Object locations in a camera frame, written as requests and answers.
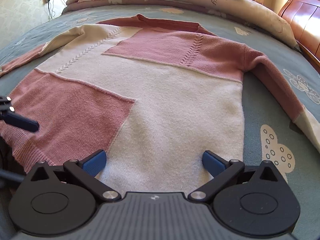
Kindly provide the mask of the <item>blue floral bed sheet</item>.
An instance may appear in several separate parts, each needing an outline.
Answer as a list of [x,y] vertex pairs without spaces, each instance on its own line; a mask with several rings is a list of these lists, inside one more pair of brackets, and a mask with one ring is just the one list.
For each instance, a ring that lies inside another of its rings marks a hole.
[[[1,46],[1,63],[15,59],[72,27],[137,14],[148,18],[197,22],[217,36],[244,43],[265,53],[286,79],[299,75],[304,85],[319,89],[319,75],[308,61],[267,33],[216,15],[160,5],[108,5],[68,12]],[[242,105],[245,116],[245,163],[255,165],[261,161],[260,128],[263,125],[270,126],[278,142],[285,145],[295,158],[295,167],[287,174],[289,185],[301,207],[293,233],[298,239],[316,239],[319,236],[318,151],[290,121],[267,88],[251,73],[244,76]]]

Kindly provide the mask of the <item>pink and cream knit sweater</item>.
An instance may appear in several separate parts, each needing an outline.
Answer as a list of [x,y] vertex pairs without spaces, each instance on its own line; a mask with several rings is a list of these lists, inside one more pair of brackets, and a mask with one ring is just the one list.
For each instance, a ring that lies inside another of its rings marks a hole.
[[1,137],[29,171],[108,150],[137,176],[200,174],[200,154],[241,159],[243,78],[253,72],[315,147],[319,122],[262,52],[197,23],[137,15],[84,24],[12,60],[2,74],[53,56],[11,92],[13,106],[39,122],[36,133],[1,124]]

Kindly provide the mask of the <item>orange wooden headboard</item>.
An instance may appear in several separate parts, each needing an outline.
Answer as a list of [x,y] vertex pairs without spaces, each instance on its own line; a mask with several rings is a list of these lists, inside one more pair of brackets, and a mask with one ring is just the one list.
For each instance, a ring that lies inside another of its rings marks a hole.
[[285,19],[298,44],[319,60],[319,0],[288,0],[278,15]]

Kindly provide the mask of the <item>cream floral folded quilt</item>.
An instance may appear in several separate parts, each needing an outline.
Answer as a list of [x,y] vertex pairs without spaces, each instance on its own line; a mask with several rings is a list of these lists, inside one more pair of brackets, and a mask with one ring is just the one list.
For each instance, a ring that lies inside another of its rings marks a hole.
[[199,11],[255,25],[287,44],[298,49],[291,26],[267,7],[252,0],[68,0],[63,12],[105,5],[164,5]]

